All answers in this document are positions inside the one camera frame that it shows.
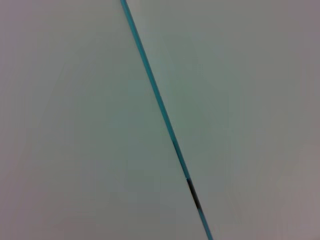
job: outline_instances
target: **blue stick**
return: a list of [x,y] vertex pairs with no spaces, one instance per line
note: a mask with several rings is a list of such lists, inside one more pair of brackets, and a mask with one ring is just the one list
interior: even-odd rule
[[161,114],[162,114],[162,117],[164,119],[166,128],[167,128],[167,130],[169,132],[169,135],[170,135],[171,141],[173,143],[176,155],[177,155],[177,157],[179,159],[179,162],[180,162],[180,165],[182,167],[184,176],[185,176],[186,181],[188,183],[191,195],[193,197],[193,201],[195,203],[196,208],[198,209],[198,213],[199,213],[200,219],[202,221],[205,233],[207,235],[208,240],[214,240],[212,235],[211,235],[210,228],[209,228],[209,225],[208,225],[207,220],[205,218],[204,212],[203,212],[202,207],[200,205],[200,202],[199,202],[195,187],[194,187],[194,185],[193,185],[193,183],[191,181],[191,177],[190,177],[187,165],[185,163],[184,157],[183,157],[182,152],[180,150],[180,147],[179,147],[179,144],[178,144],[178,140],[176,138],[174,129],[173,129],[172,125],[171,125],[171,122],[170,122],[167,110],[165,108],[164,102],[163,102],[163,100],[161,98],[161,95],[160,95],[160,92],[159,92],[159,89],[158,89],[154,74],[152,73],[152,70],[151,70],[151,67],[150,67],[146,52],[145,52],[144,47],[142,45],[141,39],[139,37],[139,34],[138,34],[138,31],[137,31],[134,19],[133,19],[132,15],[131,15],[129,6],[128,6],[126,0],[120,0],[120,1],[121,1],[123,10],[124,10],[126,19],[127,19],[128,23],[129,23],[129,26],[130,26],[133,38],[135,40],[136,46],[137,46],[137,48],[139,50],[139,53],[140,53],[144,68],[145,68],[146,73],[147,73],[147,75],[149,77],[149,81],[151,83],[151,86],[152,86],[156,101],[157,101],[157,103],[158,103],[158,105],[160,107]]

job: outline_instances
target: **blue wire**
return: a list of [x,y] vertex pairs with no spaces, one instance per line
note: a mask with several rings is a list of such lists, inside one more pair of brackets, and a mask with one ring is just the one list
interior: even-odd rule
[[179,147],[178,140],[176,138],[174,129],[173,129],[172,125],[171,125],[171,122],[170,122],[167,110],[165,108],[164,102],[163,102],[163,100],[161,98],[160,91],[158,89],[154,74],[153,74],[153,72],[151,70],[151,67],[150,67],[146,52],[145,52],[144,47],[142,45],[141,39],[139,37],[139,34],[138,34],[138,31],[137,31],[134,19],[133,19],[132,15],[131,15],[129,6],[128,6],[126,0],[120,0],[120,1],[121,1],[121,5],[123,7],[123,10],[124,10],[126,19],[127,19],[128,23],[129,23],[129,26],[130,26],[133,38],[135,40],[136,46],[137,46],[137,48],[139,50],[139,53],[140,53],[144,68],[146,70],[146,73],[148,75],[149,81],[151,83],[151,86],[152,86],[156,101],[157,101],[157,103],[158,103],[158,105],[160,107],[161,114],[162,114],[162,117],[164,119],[166,128],[167,128],[167,130],[169,132],[169,135],[170,135],[171,141],[173,143],[176,155],[177,155],[177,157],[179,159],[179,162],[180,162],[180,165],[182,167],[184,176],[185,176],[186,181],[188,183],[188,186],[189,186],[191,195],[193,197],[195,206],[198,209],[198,213],[199,213],[200,219],[202,221],[205,233],[207,235],[208,240],[214,240],[212,235],[211,235],[210,228],[209,228],[209,225],[208,225],[207,220],[205,218],[204,212],[203,212],[202,207],[200,205],[198,196],[196,194],[195,187],[194,187],[194,185],[193,185],[193,183],[191,181],[191,177],[190,177],[189,171],[187,169],[187,165],[185,163],[184,157],[183,157],[181,149]]

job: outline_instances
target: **blue line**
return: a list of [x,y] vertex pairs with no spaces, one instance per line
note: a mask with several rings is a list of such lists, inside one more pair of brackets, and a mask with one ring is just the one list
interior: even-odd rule
[[202,210],[202,208],[201,208],[200,202],[199,202],[199,200],[198,200],[198,196],[197,196],[197,194],[196,194],[194,185],[193,185],[193,183],[192,183],[192,181],[191,181],[191,177],[190,177],[189,171],[188,171],[188,169],[187,169],[187,165],[186,165],[186,163],[185,163],[184,157],[183,157],[182,152],[181,152],[181,149],[180,149],[180,147],[179,147],[178,140],[177,140],[177,138],[176,138],[174,129],[173,129],[172,125],[171,125],[171,122],[170,122],[170,119],[169,119],[167,110],[166,110],[166,108],[165,108],[164,102],[163,102],[163,100],[162,100],[162,98],[161,98],[160,91],[159,91],[159,89],[158,89],[158,86],[157,86],[157,83],[156,83],[154,74],[153,74],[153,72],[152,72],[152,70],[151,70],[151,67],[150,67],[150,64],[149,64],[149,61],[148,61],[146,52],[145,52],[144,47],[143,47],[143,45],[142,45],[141,39],[140,39],[140,37],[139,37],[139,34],[138,34],[138,31],[137,31],[137,28],[136,28],[134,19],[133,19],[132,15],[131,15],[129,6],[128,6],[126,0],[120,0],[120,1],[121,1],[123,10],[124,10],[126,19],[127,19],[128,23],[129,23],[129,26],[130,26],[130,29],[131,29],[133,38],[134,38],[134,40],[135,40],[136,46],[137,46],[137,48],[138,48],[138,50],[139,50],[139,53],[140,53],[140,56],[141,56],[141,59],[142,59],[144,68],[145,68],[146,73],[147,73],[147,75],[148,75],[148,77],[149,77],[149,81],[150,81],[150,83],[151,83],[151,86],[152,86],[152,89],[153,89],[153,92],[154,92],[156,101],[157,101],[157,103],[158,103],[158,105],[159,105],[159,107],[160,107],[161,114],[162,114],[162,116],[163,116],[163,119],[164,119],[166,128],[167,128],[167,130],[168,130],[168,132],[169,132],[169,135],[170,135],[172,144],[173,144],[173,146],[174,146],[176,155],[177,155],[177,157],[178,157],[178,159],[179,159],[179,162],[180,162],[180,165],[181,165],[181,167],[182,167],[184,176],[185,176],[185,178],[186,178],[186,180],[187,180],[187,183],[188,183],[188,186],[189,186],[191,195],[192,195],[192,197],[193,197],[194,203],[195,203],[195,205],[196,205],[196,207],[197,207],[197,209],[198,209],[198,213],[199,213],[200,219],[201,219],[201,221],[202,221],[202,224],[203,224],[205,233],[206,233],[206,235],[207,235],[208,240],[214,240],[213,237],[212,237],[212,235],[211,235],[210,228],[209,228],[209,225],[208,225],[207,220],[206,220],[206,218],[205,218],[205,215],[204,215],[204,213],[203,213],[203,210]]

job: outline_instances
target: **blue straw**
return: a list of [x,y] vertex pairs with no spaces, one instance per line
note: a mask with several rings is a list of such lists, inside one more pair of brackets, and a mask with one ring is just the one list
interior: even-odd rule
[[159,105],[159,108],[161,110],[161,114],[162,114],[162,117],[164,119],[166,128],[167,128],[167,130],[169,132],[169,135],[170,135],[172,144],[174,146],[176,155],[177,155],[177,157],[179,159],[179,162],[180,162],[180,165],[182,167],[184,176],[185,176],[186,181],[188,183],[189,190],[190,190],[191,195],[193,197],[193,201],[194,201],[195,206],[196,206],[196,208],[198,210],[198,213],[199,213],[200,219],[202,221],[205,233],[207,235],[208,240],[214,240],[212,235],[211,235],[210,228],[209,228],[209,225],[208,225],[207,220],[205,218],[204,212],[203,212],[202,207],[200,205],[200,202],[199,202],[199,199],[198,199],[194,184],[191,181],[191,177],[190,177],[186,162],[185,162],[184,157],[182,155],[182,152],[180,150],[180,147],[179,147],[179,144],[178,144],[178,140],[176,138],[174,129],[173,129],[172,125],[171,125],[171,122],[170,122],[167,110],[165,108],[164,102],[163,102],[163,100],[161,98],[161,95],[160,95],[160,92],[159,92],[159,89],[158,89],[154,74],[152,73],[152,70],[151,70],[151,67],[150,67],[146,52],[145,52],[144,47],[142,45],[141,39],[139,37],[139,34],[138,34],[138,31],[137,31],[134,19],[133,19],[132,15],[131,15],[129,6],[128,6],[126,0],[120,0],[120,1],[121,1],[123,10],[124,10],[126,19],[127,19],[128,23],[129,23],[133,38],[135,40],[135,44],[136,44],[136,46],[137,46],[137,48],[139,50],[139,53],[140,53],[144,68],[146,70],[146,73],[148,75],[149,81],[151,83],[151,86],[152,86],[156,101],[157,101],[157,103]]

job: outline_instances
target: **white surface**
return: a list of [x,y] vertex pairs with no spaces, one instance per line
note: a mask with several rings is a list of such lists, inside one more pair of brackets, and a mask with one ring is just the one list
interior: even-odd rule
[[2,15],[0,239],[205,239],[120,0],[28,6]]
[[214,238],[319,237],[316,1],[127,1]]

